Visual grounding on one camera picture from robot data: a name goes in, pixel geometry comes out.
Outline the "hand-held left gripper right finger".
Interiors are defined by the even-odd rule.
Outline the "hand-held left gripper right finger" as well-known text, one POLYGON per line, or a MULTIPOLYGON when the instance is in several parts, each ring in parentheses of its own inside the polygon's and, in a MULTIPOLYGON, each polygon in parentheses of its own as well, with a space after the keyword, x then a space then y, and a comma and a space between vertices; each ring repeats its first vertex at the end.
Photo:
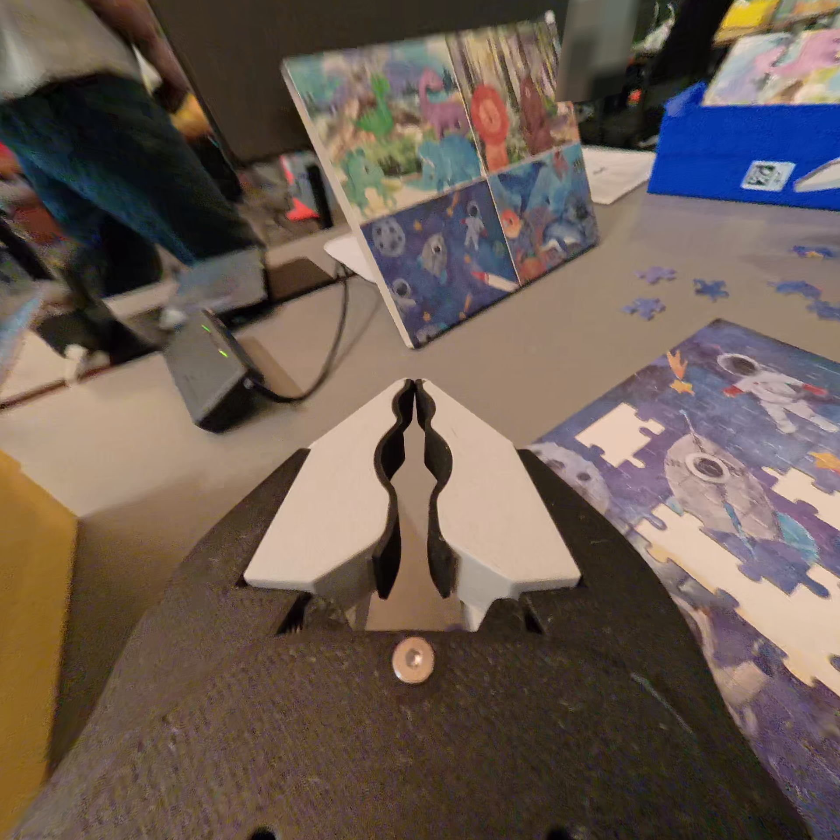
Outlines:
POLYGON ((497 601, 572 588, 581 572, 519 452, 440 387, 417 380, 424 463, 435 478, 427 560, 439 594, 480 628, 497 601))

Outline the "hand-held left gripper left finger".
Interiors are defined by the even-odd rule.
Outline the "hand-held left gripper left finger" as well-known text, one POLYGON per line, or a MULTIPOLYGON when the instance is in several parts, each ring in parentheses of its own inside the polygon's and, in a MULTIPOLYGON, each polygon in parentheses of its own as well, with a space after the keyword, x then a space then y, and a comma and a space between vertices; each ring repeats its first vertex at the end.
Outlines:
POLYGON ((415 383, 398 380, 301 451, 245 570, 250 586, 317 596, 366 624, 391 593, 402 536, 392 479, 404 463, 415 383))

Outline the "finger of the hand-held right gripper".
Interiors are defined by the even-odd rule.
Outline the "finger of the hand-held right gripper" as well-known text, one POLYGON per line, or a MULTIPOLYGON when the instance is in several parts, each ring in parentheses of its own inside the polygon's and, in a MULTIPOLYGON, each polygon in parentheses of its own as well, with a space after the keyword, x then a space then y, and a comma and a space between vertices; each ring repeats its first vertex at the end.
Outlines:
POLYGON ((839 158, 817 166, 794 182, 795 193, 824 193, 839 189, 839 158))

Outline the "space jigsaw puzzle board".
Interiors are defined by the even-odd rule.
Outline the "space jigsaw puzzle board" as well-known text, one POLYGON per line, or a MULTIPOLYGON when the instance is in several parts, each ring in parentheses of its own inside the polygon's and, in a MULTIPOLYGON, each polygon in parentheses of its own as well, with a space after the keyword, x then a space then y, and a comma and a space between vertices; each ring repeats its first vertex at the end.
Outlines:
POLYGON ((815 838, 839 838, 839 368, 715 320, 530 449, 633 545, 815 838))

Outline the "blue plastic bin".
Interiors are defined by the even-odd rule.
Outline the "blue plastic bin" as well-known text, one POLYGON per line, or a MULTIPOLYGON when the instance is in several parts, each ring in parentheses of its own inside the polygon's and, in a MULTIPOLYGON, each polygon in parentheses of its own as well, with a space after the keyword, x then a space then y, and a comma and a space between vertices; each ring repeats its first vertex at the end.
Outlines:
POLYGON ((838 211, 839 189, 793 189, 839 158, 837 104, 706 107, 706 89, 700 82, 667 101, 649 193, 838 211))

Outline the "colourful puzzle sheet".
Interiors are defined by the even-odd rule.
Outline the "colourful puzzle sheet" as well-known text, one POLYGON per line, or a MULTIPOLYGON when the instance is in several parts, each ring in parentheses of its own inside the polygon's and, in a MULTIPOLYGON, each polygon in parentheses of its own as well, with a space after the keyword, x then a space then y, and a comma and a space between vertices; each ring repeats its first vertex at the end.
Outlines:
POLYGON ((730 48, 706 107, 839 103, 839 30, 751 35, 730 48))

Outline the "black box green lights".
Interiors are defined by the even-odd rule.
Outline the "black box green lights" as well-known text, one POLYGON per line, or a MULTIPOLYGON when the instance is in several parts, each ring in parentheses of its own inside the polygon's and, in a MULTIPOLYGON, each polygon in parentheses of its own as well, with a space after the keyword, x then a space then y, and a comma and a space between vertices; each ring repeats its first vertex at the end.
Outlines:
POLYGON ((223 434, 256 413, 255 385, 262 385, 264 376, 210 311, 196 311, 185 320, 163 358, 192 423, 203 431, 223 434))

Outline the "instruction sheet in clear sleeve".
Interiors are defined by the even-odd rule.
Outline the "instruction sheet in clear sleeve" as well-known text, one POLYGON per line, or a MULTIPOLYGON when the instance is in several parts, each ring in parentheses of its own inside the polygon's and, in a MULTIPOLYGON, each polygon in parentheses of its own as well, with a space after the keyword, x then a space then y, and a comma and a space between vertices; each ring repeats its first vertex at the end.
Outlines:
POLYGON ((646 184, 652 174, 656 153, 602 146, 581 147, 593 204, 609 206, 646 184))

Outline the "grey panel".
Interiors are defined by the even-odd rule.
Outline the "grey panel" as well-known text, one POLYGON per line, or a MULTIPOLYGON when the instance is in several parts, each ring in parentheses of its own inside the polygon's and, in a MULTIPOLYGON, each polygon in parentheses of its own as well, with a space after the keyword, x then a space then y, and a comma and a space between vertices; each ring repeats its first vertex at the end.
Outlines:
POLYGON ((637 23, 638 1, 569 1, 558 23, 556 97, 589 102, 623 88, 637 23))

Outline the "white stand base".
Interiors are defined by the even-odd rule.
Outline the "white stand base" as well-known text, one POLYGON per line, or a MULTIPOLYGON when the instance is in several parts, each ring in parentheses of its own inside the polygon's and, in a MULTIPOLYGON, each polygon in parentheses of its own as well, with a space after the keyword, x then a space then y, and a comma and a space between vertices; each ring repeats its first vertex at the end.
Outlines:
POLYGON ((323 245, 323 250, 351 274, 375 283, 375 264, 371 263, 352 233, 331 238, 323 245))

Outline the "yellow cardboard box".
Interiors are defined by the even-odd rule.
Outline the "yellow cardboard box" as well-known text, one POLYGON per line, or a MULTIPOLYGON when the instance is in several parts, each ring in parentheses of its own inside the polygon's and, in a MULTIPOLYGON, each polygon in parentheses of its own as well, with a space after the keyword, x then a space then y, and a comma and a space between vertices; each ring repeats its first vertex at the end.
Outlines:
POLYGON ((1 833, 46 777, 77 518, 1 454, 1 833))

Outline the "illustrated puzzle box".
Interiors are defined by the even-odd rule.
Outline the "illustrated puzzle box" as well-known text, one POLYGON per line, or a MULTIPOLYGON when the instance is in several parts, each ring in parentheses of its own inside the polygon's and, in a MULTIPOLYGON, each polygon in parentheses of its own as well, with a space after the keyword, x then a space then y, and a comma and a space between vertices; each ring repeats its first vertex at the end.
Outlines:
POLYGON ((281 74, 404 343, 599 244, 552 12, 287 58, 281 74))

